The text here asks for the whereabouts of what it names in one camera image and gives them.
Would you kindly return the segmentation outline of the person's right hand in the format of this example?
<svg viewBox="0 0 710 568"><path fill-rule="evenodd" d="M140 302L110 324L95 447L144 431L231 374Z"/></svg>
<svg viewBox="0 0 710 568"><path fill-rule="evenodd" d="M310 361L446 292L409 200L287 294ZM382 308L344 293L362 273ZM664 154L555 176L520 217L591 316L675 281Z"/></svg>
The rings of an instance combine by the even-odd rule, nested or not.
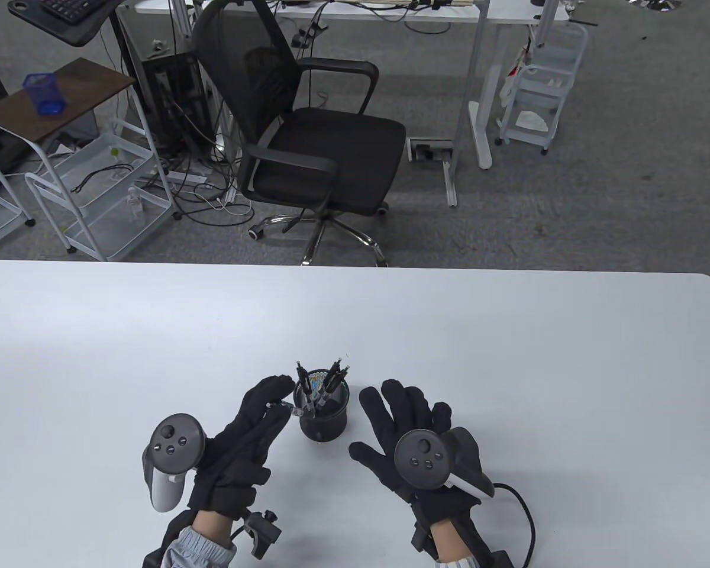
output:
<svg viewBox="0 0 710 568"><path fill-rule="evenodd" d="M444 521L470 522L470 511L480 500L461 489L422 490L404 481L395 466L395 447L404 434L425 428L436 434L451 427L452 410L444 401L429 406L423 392L388 379L381 389L361 390L359 401L368 417L382 451L356 441L348 447L350 457L370 470L384 487L411 506L423 528Z"/></svg>

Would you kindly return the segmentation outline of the person's left hand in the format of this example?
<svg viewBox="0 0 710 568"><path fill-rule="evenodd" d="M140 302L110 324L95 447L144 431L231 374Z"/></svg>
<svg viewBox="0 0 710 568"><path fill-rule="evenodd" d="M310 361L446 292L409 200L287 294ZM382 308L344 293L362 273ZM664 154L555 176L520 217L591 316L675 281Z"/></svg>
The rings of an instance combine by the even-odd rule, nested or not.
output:
<svg viewBox="0 0 710 568"><path fill-rule="evenodd" d="M233 422L207 439L196 466L188 508L241 519L255 501L257 485L270 478L269 449L291 418L280 402L293 392L290 376L269 376L243 397Z"/></svg>

